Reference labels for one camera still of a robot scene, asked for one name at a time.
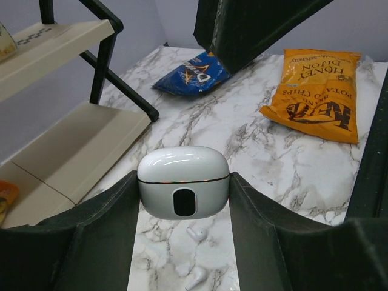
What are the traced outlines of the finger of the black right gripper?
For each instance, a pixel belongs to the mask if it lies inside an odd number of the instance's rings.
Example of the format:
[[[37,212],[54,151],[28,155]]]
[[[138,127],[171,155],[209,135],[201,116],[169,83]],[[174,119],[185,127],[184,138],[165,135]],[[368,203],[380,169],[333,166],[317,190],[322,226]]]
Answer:
[[[328,5],[327,0],[199,0],[193,35],[229,73]]]

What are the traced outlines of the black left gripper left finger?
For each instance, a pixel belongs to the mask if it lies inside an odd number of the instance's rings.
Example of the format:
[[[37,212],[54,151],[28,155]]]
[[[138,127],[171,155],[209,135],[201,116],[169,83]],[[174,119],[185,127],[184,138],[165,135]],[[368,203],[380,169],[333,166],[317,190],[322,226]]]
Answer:
[[[35,226],[1,230],[1,290],[126,290],[139,212],[131,171]]]

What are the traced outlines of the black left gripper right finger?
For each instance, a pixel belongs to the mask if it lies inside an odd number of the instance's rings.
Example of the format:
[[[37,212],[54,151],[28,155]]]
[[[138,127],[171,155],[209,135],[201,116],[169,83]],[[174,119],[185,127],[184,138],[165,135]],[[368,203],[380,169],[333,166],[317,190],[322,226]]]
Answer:
[[[241,290],[386,290],[387,219],[330,226],[230,176],[230,216]]]

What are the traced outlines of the white earbud short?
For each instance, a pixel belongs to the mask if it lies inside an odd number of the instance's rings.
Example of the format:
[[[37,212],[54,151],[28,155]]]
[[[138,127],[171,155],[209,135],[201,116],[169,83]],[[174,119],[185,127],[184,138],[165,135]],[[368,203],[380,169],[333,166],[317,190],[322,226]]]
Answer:
[[[187,234],[197,242],[201,242],[207,238],[208,231],[207,229],[193,229],[191,227],[188,227],[186,229]]]

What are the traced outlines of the white earbud with stem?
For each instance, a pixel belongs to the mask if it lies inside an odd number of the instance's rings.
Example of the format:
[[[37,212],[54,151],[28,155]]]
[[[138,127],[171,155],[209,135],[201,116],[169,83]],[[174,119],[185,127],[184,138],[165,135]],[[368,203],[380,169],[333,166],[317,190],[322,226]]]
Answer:
[[[193,279],[185,286],[186,291],[193,290],[198,284],[207,279],[207,270],[203,267],[194,267],[192,270]]]

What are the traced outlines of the white earbud charging case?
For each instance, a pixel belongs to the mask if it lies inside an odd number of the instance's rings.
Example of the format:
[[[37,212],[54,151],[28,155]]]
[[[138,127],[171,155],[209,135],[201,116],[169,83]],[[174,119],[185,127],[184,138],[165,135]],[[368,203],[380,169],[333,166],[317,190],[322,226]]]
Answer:
[[[155,150],[140,161],[137,179],[144,208],[159,219],[207,218],[220,212],[229,198],[229,165],[209,147]]]

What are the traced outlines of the blue Doritos chip bag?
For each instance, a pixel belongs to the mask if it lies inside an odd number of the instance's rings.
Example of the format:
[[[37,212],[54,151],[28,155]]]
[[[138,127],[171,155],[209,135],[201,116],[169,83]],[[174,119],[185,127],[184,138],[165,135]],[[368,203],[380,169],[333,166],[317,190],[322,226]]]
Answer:
[[[212,52],[202,52],[163,76],[153,88],[173,95],[198,96],[231,77]]]

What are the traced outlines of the beige three-tier shelf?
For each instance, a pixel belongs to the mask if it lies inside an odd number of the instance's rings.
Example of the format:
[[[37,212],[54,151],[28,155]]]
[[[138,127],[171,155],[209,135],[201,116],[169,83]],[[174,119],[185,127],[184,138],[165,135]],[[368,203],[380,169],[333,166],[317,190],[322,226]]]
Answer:
[[[35,225],[77,205],[159,118],[118,75],[110,60],[122,21],[100,1],[84,1],[94,21],[58,24],[52,1],[41,21],[14,35],[18,49],[1,62],[7,99],[76,57],[95,72],[90,99],[1,166],[1,181],[19,187],[2,228]]]

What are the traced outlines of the yellow orange snack packet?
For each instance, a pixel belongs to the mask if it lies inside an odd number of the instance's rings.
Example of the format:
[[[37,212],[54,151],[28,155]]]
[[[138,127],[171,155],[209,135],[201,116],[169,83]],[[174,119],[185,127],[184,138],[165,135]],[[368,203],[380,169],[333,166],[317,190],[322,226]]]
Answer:
[[[19,187],[6,182],[0,182],[1,191],[1,225],[4,223],[9,207],[13,204],[16,197],[19,195]]]

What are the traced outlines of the orange snack bag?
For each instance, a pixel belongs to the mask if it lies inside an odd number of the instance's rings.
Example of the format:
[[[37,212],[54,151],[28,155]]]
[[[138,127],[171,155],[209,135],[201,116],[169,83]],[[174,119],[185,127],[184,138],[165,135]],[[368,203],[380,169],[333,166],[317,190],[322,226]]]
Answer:
[[[317,49],[284,51],[281,82],[260,113],[308,135],[358,143],[356,68],[361,54]]]

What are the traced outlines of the cream printed mug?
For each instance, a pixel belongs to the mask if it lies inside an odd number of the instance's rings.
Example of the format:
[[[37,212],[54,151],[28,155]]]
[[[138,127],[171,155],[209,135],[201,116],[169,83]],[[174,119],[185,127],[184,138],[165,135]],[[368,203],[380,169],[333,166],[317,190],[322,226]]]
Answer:
[[[17,45],[7,29],[0,23],[0,61],[11,57],[17,52]]]

